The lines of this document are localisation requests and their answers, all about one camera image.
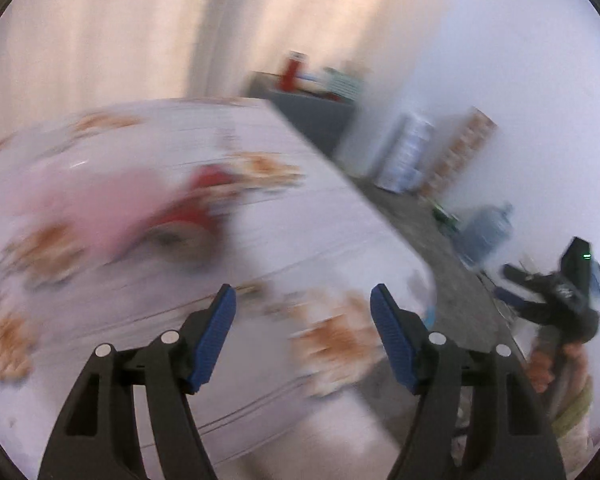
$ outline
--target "white tablecloth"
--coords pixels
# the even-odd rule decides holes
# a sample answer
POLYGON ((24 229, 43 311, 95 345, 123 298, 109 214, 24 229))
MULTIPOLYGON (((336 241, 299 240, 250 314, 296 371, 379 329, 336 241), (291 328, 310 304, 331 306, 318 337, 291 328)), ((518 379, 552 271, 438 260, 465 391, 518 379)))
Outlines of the white tablecloth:
MULTIPOLYGON (((228 247, 209 268, 187 276, 186 283, 160 287, 140 280, 108 290, 102 301, 107 312, 124 313, 118 324, 97 326, 97 309, 89 309, 84 315, 93 317, 97 330, 66 332, 64 338, 45 342, 33 355, 34 371, 22 386, 0 384, 0 442, 30 478, 37 475, 66 395, 98 343, 111 342, 118 349, 145 345, 162 330, 177 328, 193 308, 208 305, 179 306, 182 298, 170 297, 170 290, 192 294, 190 301, 216 292, 225 282, 264 278, 275 298, 310 286, 368 294, 382 282, 401 307, 421 315, 433 301, 434 282, 421 258, 267 102, 163 100, 108 110, 142 117, 144 123, 106 134, 112 148, 98 162, 103 170, 144 158, 176 182, 195 165, 222 160, 230 152, 264 151, 281 153, 285 162, 300 166, 305 178, 297 187, 247 193, 231 220, 228 247)), ((66 141, 77 118, 19 132, 0 151, 0 200, 23 168, 66 141)), ((0 209, 0 250, 17 223, 0 209)), ((72 308, 80 312, 77 305, 72 308)), ((211 382, 190 397, 213 462, 256 447, 311 410, 288 350, 287 338, 295 329, 284 317, 238 306, 211 382)), ((143 389, 136 394, 142 451, 155 456, 143 389)))

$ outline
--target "concrete floor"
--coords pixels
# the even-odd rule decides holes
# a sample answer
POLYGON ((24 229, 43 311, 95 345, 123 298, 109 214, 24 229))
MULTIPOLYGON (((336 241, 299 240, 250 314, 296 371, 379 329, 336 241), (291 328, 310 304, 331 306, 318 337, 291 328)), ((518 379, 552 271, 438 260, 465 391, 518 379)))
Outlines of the concrete floor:
MULTIPOLYGON (((431 267, 437 290, 433 329, 462 348, 485 352, 506 343, 515 349, 507 322, 492 296, 476 274, 458 260, 430 209, 413 196, 390 193, 368 181, 355 184, 431 267)), ((388 361, 382 361, 356 389, 395 441, 403 443, 418 399, 395 381, 388 361)))

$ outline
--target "water bottle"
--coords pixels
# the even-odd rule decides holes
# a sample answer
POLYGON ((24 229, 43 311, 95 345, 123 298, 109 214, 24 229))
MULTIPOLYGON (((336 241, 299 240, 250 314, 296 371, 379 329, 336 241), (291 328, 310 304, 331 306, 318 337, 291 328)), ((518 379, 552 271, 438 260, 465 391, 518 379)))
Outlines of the water bottle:
POLYGON ((454 249, 466 267, 480 268, 485 259, 511 237, 509 215, 512 211, 513 206, 508 202, 502 208, 485 207, 454 236, 454 249))

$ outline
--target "curtain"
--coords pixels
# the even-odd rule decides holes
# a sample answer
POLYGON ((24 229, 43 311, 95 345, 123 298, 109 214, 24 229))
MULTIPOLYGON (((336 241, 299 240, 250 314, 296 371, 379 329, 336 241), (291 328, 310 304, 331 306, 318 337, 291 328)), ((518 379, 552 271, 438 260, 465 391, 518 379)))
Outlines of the curtain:
POLYGON ((239 94, 289 50, 365 63, 385 0, 13 0, 0 18, 0 136, 85 108, 239 94))
POLYGON ((388 1, 223 0, 210 19, 220 32, 205 38, 211 54, 194 63, 192 93, 240 93, 249 72, 279 72, 291 50, 307 54, 312 71, 346 61, 365 66, 381 41, 388 1))
POLYGON ((85 108, 184 95, 208 6, 13 0, 0 18, 0 134, 85 108))

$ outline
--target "pink object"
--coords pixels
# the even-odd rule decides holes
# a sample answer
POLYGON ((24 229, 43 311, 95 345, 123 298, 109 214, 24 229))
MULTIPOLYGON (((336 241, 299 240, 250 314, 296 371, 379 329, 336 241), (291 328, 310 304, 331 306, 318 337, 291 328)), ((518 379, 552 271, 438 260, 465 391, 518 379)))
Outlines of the pink object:
POLYGON ((40 160, 11 184, 13 189, 7 196, 9 209, 16 215, 58 221, 64 215, 74 174, 64 170, 58 160, 40 160))
POLYGON ((140 237, 148 220, 175 199, 154 170, 94 175, 75 185, 66 218, 98 256, 112 259, 140 237))

